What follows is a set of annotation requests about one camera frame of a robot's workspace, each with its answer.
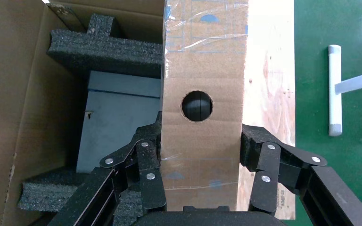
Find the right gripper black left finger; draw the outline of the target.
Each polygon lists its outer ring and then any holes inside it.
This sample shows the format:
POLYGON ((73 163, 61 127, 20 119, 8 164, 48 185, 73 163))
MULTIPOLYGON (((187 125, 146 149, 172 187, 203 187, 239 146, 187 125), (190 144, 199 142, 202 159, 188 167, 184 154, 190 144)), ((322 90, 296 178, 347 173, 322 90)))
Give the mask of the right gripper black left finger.
POLYGON ((111 226, 121 193, 139 183, 144 213, 165 211, 166 198, 160 174, 162 112, 152 124, 138 127, 131 141, 100 160, 50 226, 111 226))

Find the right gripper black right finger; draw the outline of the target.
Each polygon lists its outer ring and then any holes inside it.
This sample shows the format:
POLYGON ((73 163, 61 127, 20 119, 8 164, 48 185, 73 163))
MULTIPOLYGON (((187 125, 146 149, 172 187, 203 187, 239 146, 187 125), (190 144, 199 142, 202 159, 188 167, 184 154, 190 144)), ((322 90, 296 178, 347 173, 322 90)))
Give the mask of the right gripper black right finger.
POLYGON ((287 145, 267 129, 242 126, 240 163, 255 173, 248 210, 275 216, 277 187, 299 196, 315 226, 362 226, 362 203, 320 155, 287 145))

